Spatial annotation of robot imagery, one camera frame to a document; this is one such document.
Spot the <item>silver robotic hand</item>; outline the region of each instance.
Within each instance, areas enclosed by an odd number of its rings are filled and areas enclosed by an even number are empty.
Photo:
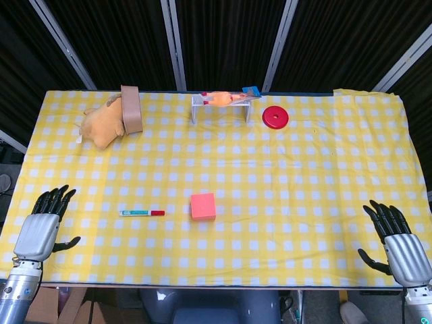
[[[358,253],[371,268],[393,275],[406,288],[405,301],[414,323],[432,324],[432,268],[423,246],[411,233],[404,215],[394,206],[387,207],[370,200],[363,206],[384,244],[388,265],[375,262],[361,248]]]
[[[28,308],[41,285],[43,261],[52,252],[67,250],[80,241],[77,236],[68,243],[55,243],[61,219],[76,190],[68,185],[45,192],[36,201],[32,213],[21,227],[12,259],[13,268],[0,291],[0,323],[23,323]]]

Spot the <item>plush toy ear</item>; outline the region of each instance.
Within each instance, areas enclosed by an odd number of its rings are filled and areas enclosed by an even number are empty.
[[[108,98],[108,101],[107,101],[107,107],[109,107],[114,101],[116,101],[118,98],[121,98],[121,97],[122,97],[121,93],[110,96]]]
[[[123,126],[123,122],[121,120],[117,120],[117,122],[115,123],[115,133],[118,136],[124,135],[124,126]]]

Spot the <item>yellow plush toy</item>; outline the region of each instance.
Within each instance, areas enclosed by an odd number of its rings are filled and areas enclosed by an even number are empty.
[[[90,139],[98,149],[105,149],[117,136],[124,135],[122,95],[116,94],[99,108],[87,109],[80,135]]]

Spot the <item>black curtain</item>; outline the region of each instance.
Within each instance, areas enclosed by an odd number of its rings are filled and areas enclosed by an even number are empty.
[[[176,90],[159,0],[49,0],[98,89]]]
[[[431,1],[300,0],[271,91],[371,90],[430,23]]]
[[[0,129],[27,145],[47,90],[82,89],[28,1],[0,1]]]
[[[404,102],[412,142],[432,190],[432,49],[429,49],[388,92]]]
[[[188,90],[262,88],[285,0],[177,0]]]

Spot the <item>red plastic lid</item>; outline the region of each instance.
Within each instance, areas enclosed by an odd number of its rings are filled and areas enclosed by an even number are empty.
[[[263,112],[263,122],[270,128],[280,130],[288,124],[290,117],[286,110],[279,106],[267,107]]]

